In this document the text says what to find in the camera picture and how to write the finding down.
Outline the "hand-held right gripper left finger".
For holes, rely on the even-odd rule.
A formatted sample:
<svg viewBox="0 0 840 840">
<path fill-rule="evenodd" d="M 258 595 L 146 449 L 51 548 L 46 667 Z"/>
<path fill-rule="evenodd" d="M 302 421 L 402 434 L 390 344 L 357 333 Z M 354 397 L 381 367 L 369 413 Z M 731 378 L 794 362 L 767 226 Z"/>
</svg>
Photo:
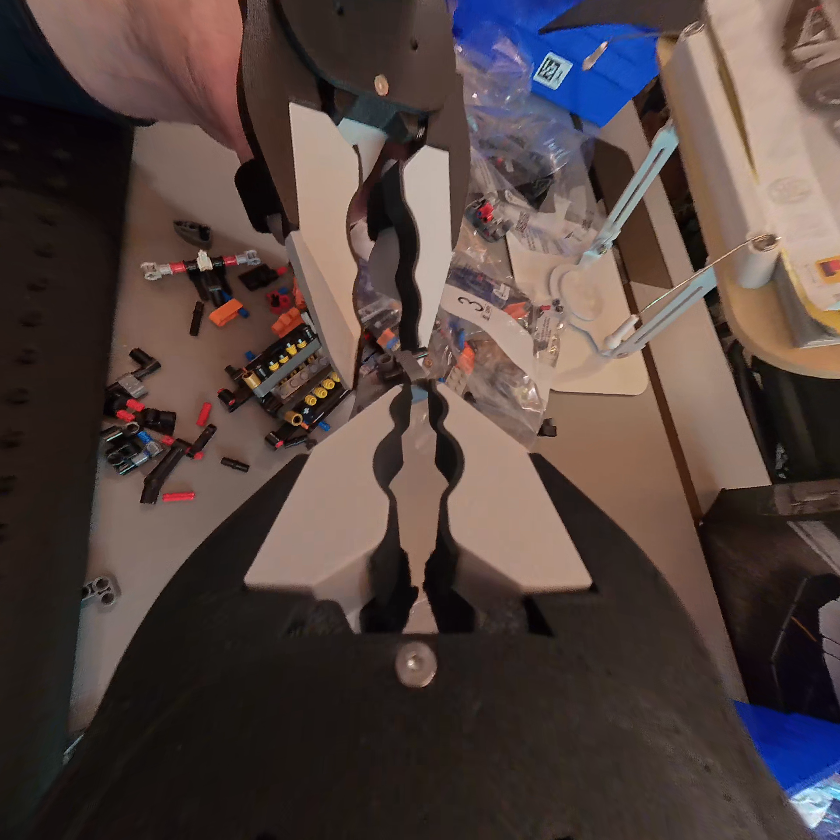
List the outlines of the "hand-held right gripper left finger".
<svg viewBox="0 0 840 840">
<path fill-rule="evenodd" d="M 402 632 L 417 598 L 391 483 L 413 389 L 397 385 L 323 439 L 245 575 L 252 591 L 338 603 L 364 632 Z"/>
</svg>

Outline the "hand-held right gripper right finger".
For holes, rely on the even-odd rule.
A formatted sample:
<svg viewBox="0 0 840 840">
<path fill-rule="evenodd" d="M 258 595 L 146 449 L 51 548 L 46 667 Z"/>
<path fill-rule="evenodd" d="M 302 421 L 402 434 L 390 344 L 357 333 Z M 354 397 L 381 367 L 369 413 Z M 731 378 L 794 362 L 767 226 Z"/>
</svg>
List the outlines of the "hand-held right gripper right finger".
<svg viewBox="0 0 840 840">
<path fill-rule="evenodd" d="M 472 632 L 481 618 L 525 627 L 529 597 L 589 590 L 529 451 L 446 385 L 428 387 L 428 408 L 446 482 L 424 573 L 437 630 Z"/>
</svg>

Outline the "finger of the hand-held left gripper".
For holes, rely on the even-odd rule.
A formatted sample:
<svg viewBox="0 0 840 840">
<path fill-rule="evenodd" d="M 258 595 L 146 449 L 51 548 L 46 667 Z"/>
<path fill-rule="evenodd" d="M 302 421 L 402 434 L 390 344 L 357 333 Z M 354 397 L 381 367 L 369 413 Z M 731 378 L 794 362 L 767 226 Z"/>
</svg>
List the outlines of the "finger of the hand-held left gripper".
<svg viewBox="0 0 840 840">
<path fill-rule="evenodd" d="M 298 229 L 287 246 L 316 331 L 341 382 L 355 388 L 361 323 L 354 286 L 359 263 L 348 213 L 359 190 L 360 160 L 329 115 L 289 106 Z"/>
<path fill-rule="evenodd" d="M 400 304 L 402 349 L 425 349 L 454 251 L 448 153 L 425 145 L 392 163 L 372 186 L 367 207 L 372 286 Z"/>
</svg>

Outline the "pile of lego pieces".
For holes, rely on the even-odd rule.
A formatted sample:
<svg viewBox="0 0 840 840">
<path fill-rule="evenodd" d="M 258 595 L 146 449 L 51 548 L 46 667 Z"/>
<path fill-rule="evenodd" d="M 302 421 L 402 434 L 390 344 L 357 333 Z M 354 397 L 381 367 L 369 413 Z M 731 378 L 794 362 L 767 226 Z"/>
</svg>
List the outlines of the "pile of lego pieces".
<svg viewBox="0 0 840 840">
<path fill-rule="evenodd" d="M 176 219 L 173 228 L 179 238 L 195 247 L 196 255 L 199 250 L 206 251 L 210 256 L 231 256 L 248 250 L 213 255 L 211 248 L 214 233 L 209 226 L 192 219 Z M 292 323 L 299 319 L 307 320 L 316 332 L 314 321 L 291 268 L 289 266 L 272 268 L 261 260 L 261 264 L 256 267 L 237 266 L 202 273 L 191 271 L 187 274 L 157 280 L 185 277 L 192 284 L 197 295 L 188 332 L 192 339 L 200 337 L 205 323 L 211 323 L 216 329 L 223 329 L 232 323 L 249 318 L 250 313 L 246 305 L 233 295 L 228 279 L 230 269 L 242 270 L 239 278 L 247 291 L 267 292 L 269 312 L 276 317 L 270 327 L 273 341 L 267 346 L 276 340 L 280 331 L 278 326 L 280 320 L 289 320 Z M 235 368 L 244 366 L 250 354 L 260 352 L 248 351 L 245 353 L 243 364 L 231 366 Z M 177 437 L 175 434 L 176 413 L 153 408 L 148 404 L 149 391 L 146 382 L 161 369 L 161 361 L 140 348 L 132 349 L 129 352 L 129 358 L 133 363 L 133 368 L 107 385 L 104 392 L 103 415 L 106 419 L 115 421 L 115 424 L 104 428 L 100 433 L 104 457 L 118 476 L 138 473 L 141 468 L 150 467 L 149 473 L 143 478 L 141 505 L 150 507 L 160 501 L 163 503 L 193 501 L 196 497 L 194 491 L 167 492 L 165 484 L 176 467 L 184 460 L 203 459 L 205 449 L 217 432 L 217 426 L 211 423 L 213 409 L 215 405 L 223 409 L 224 407 L 217 400 L 217 395 L 215 402 L 204 401 L 196 417 L 198 435 L 193 440 Z M 316 443 L 312 434 L 307 444 L 295 447 L 302 446 L 310 451 Z M 295 447 L 277 451 L 288 451 Z"/>
</svg>

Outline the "dark grey lego beam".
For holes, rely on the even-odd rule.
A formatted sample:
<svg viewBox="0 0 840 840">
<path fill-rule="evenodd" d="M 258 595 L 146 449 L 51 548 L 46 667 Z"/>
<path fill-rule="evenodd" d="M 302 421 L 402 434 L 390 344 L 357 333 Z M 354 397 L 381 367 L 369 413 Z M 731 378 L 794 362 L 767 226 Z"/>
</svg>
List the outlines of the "dark grey lego beam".
<svg viewBox="0 0 840 840">
<path fill-rule="evenodd" d="M 376 371 L 384 384 L 402 381 L 416 384 L 427 380 L 427 371 L 421 361 L 405 350 L 383 353 L 376 361 Z"/>
</svg>

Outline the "partly built lego engine block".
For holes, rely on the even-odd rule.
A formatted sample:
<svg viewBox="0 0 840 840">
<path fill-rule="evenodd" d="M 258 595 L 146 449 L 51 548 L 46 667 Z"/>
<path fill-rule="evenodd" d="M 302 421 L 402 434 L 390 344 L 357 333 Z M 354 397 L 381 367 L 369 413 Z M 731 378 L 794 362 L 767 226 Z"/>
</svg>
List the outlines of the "partly built lego engine block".
<svg viewBox="0 0 840 840">
<path fill-rule="evenodd" d="M 244 366 L 226 368 L 230 387 L 217 392 L 229 413 L 255 402 L 277 426 L 265 437 L 274 451 L 306 445 L 350 390 L 307 320 L 278 323 L 276 340 Z"/>
</svg>

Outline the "clear bags of parts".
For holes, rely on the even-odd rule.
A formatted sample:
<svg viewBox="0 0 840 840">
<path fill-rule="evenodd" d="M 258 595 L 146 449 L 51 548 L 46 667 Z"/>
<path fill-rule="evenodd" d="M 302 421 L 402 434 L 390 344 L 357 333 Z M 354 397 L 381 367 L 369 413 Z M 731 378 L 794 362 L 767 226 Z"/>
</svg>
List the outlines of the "clear bags of parts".
<svg viewBox="0 0 840 840">
<path fill-rule="evenodd" d="M 455 259 L 425 366 L 437 383 L 534 449 L 543 419 L 553 419 L 549 401 L 564 325 L 560 301 L 533 301 L 510 280 Z"/>
</svg>

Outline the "person's left forearm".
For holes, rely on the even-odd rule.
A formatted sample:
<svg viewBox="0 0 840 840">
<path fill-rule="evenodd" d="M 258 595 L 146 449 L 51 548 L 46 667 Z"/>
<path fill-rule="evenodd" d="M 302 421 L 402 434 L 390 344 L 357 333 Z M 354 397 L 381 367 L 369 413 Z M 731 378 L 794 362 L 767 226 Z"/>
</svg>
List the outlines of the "person's left forearm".
<svg viewBox="0 0 840 840">
<path fill-rule="evenodd" d="M 73 79 L 23 1 L 1 2 L 1 96 L 134 128 L 154 120 L 106 108 Z"/>
</svg>

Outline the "grey red lego axle assembly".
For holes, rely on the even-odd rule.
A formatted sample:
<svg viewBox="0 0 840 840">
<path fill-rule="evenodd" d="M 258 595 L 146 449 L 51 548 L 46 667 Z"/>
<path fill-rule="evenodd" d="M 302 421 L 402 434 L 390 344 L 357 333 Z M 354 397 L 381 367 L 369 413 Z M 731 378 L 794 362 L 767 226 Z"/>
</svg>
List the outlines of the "grey red lego axle assembly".
<svg viewBox="0 0 840 840">
<path fill-rule="evenodd" d="M 253 249 L 236 255 L 220 256 L 210 256 L 206 251 L 199 250 L 194 259 L 167 263 L 145 262 L 140 265 L 140 270 L 144 279 L 157 281 L 164 277 L 187 274 L 191 271 L 202 273 L 237 266 L 256 267 L 260 264 L 261 259 Z"/>
</svg>

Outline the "lego instruction booklet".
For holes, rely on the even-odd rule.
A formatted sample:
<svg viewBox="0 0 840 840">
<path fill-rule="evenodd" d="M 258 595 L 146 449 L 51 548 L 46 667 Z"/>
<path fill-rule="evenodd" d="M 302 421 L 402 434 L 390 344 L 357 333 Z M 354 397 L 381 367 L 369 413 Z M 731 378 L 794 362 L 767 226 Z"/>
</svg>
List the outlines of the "lego instruction booklet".
<svg viewBox="0 0 840 840">
<path fill-rule="evenodd" d="M 838 2 L 707 2 L 768 227 L 818 332 L 838 342 Z"/>
</svg>

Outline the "person's left hand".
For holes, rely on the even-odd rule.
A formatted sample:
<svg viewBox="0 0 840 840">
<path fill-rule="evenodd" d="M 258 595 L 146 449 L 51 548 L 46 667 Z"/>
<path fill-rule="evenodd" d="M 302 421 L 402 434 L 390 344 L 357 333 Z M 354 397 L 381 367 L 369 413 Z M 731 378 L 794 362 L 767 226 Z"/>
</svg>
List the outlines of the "person's left hand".
<svg viewBox="0 0 840 840">
<path fill-rule="evenodd" d="M 34 1 L 47 44 L 73 80 L 124 116 L 200 127 L 240 162 L 243 22 L 236 1 Z"/>
</svg>

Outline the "clear bag of dark parts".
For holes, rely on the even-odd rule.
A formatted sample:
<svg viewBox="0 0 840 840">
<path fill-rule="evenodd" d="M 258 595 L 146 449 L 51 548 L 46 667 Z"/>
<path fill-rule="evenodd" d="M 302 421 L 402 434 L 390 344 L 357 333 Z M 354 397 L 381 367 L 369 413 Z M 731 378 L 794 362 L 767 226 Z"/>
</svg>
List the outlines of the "clear bag of dark parts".
<svg viewBox="0 0 840 840">
<path fill-rule="evenodd" d="M 474 134 L 468 197 L 583 217 L 596 209 L 586 167 L 589 141 L 573 129 Z"/>
</svg>

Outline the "clear bag with warning print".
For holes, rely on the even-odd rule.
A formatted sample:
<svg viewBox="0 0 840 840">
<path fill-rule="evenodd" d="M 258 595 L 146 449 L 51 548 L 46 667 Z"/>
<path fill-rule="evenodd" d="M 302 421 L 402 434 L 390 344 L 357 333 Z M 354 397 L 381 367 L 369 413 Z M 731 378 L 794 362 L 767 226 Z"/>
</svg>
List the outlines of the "clear bag with warning print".
<svg viewBox="0 0 840 840">
<path fill-rule="evenodd" d="M 538 254 L 578 261 L 601 232 L 604 216 L 588 206 L 584 194 L 572 198 L 554 194 L 535 210 L 522 203 L 501 203 L 500 211 L 511 224 L 507 236 Z"/>
</svg>

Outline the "blue plastic bin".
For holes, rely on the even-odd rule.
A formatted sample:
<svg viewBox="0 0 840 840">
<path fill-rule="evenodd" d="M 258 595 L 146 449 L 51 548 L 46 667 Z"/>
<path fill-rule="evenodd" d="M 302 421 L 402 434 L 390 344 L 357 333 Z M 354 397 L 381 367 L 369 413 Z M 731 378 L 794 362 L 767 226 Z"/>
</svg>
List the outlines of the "blue plastic bin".
<svg viewBox="0 0 840 840">
<path fill-rule="evenodd" d="M 572 1 L 462 1 L 455 4 L 454 33 L 494 23 L 517 34 L 532 55 L 537 96 L 598 127 L 657 76 L 656 36 L 650 25 L 574 25 L 542 34 Z"/>
</svg>

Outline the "black perforated board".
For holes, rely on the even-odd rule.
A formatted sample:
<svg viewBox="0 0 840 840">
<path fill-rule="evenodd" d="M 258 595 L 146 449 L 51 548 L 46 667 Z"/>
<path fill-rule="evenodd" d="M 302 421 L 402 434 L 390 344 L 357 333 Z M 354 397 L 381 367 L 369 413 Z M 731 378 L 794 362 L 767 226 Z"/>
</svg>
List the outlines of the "black perforated board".
<svg viewBox="0 0 840 840">
<path fill-rule="evenodd" d="M 62 767 L 131 129 L 2 98 L 1 831 Z"/>
</svg>

